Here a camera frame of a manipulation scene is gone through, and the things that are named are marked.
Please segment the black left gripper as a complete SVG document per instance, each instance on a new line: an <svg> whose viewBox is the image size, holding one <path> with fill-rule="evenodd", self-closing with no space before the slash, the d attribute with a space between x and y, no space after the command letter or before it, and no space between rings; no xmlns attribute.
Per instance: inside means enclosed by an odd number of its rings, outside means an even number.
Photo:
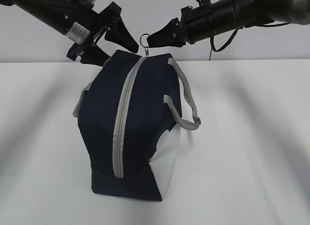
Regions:
<svg viewBox="0 0 310 225"><path fill-rule="evenodd" d="M105 40L118 44L132 53L138 53L139 44L127 30L122 18L121 7L112 2L100 13L94 14L94 22L89 28L82 22L74 22L66 36L74 42L67 52L67 58L75 61L81 57L82 64L103 66L110 58L98 45L105 34Z"/></svg>

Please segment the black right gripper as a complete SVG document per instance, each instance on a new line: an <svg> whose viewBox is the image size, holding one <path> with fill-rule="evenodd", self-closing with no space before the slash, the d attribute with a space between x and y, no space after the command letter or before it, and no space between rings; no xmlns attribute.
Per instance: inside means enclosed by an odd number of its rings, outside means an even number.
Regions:
<svg viewBox="0 0 310 225"><path fill-rule="evenodd" d="M183 47L213 37L212 6L187 6L181 9L181 39L179 38L179 19L172 19L164 28L147 38L150 48Z"/></svg>

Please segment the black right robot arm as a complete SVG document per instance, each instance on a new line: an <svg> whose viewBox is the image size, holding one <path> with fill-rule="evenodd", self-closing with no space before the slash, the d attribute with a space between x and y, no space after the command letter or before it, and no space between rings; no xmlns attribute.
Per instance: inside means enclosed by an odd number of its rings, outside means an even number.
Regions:
<svg viewBox="0 0 310 225"><path fill-rule="evenodd" d="M204 39L215 52L225 49L238 30L250 27L271 27L310 23L310 0L199 0L199 6L181 9L181 18L172 19L164 28L147 38L150 48L183 47ZM214 37L232 31L220 48L214 47Z"/></svg>

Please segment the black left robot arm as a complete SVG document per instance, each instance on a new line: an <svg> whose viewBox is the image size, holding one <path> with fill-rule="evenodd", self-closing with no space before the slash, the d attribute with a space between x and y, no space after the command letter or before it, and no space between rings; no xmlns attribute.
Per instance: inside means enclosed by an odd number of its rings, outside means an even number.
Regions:
<svg viewBox="0 0 310 225"><path fill-rule="evenodd" d="M67 58L82 64L103 66L110 56L98 45L101 37L132 53L138 43L127 30L121 7L111 2L101 12L93 10L96 0L0 0L4 6L17 6L73 41Z"/></svg>

